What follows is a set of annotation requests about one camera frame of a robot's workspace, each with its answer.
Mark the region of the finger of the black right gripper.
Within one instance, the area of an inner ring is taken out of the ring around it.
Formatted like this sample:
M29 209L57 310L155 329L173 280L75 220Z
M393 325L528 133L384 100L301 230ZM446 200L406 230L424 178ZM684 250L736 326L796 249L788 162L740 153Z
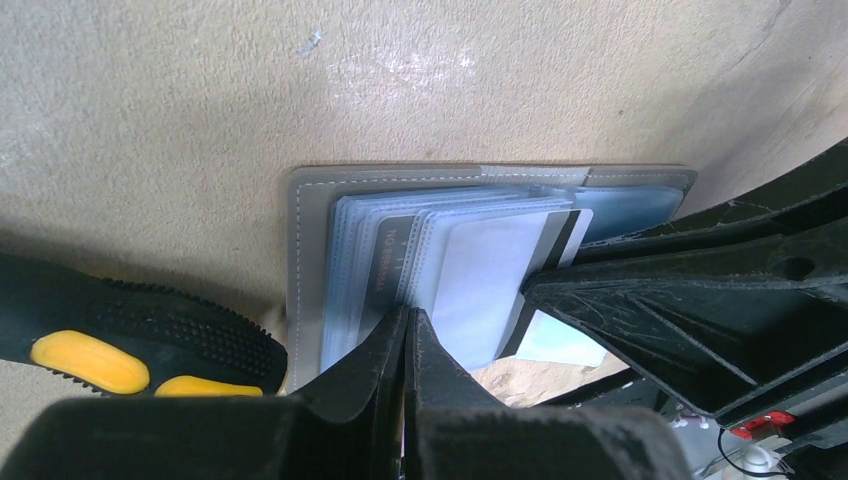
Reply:
M846 380L847 202L605 249L523 293L698 413L788 410Z
M793 235L847 216L847 141L734 199L580 249L578 265L735 245Z

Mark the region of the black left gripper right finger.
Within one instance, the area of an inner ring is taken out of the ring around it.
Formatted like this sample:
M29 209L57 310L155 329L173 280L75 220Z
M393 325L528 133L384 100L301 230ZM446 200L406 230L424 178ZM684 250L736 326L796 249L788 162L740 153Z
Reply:
M408 479L482 478L491 459L483 421L505 405L444 349L428 314L410 308L404 360Z

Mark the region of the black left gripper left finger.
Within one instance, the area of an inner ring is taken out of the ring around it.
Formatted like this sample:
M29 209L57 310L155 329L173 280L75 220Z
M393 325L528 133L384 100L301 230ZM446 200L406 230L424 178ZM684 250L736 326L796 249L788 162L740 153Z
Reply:
M293 479L397 479L409 309L385 315L344 358L291 395Z

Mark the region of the white card with magnetic stripe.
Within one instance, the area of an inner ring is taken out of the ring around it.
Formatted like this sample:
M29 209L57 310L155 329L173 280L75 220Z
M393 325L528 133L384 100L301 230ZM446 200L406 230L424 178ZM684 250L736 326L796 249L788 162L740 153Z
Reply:
M532 274L569 266L593 220L590 210L554 210L455 223L443 256L421 274L414 300L438 341L467 371L517 358L597 366L604 349L529 305L520 292Z

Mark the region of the grey leather card holder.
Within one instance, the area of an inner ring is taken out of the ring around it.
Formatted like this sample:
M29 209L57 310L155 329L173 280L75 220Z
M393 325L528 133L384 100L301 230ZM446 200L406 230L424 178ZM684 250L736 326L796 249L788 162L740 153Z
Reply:
M355 302L364 297L381 220L416 216L394 307L421 308L414 300L415 289L428 262L443 256L442 231L455 223L586 209L592 211L593 220L580 249L668 221L695 178L694 171L677 166L388 165L296 170L286 188L287 388L306 385L365 340L357 341L362 307ZM597 366L606 358L604 351ZM481 369L515 362L597 367L503 358Z

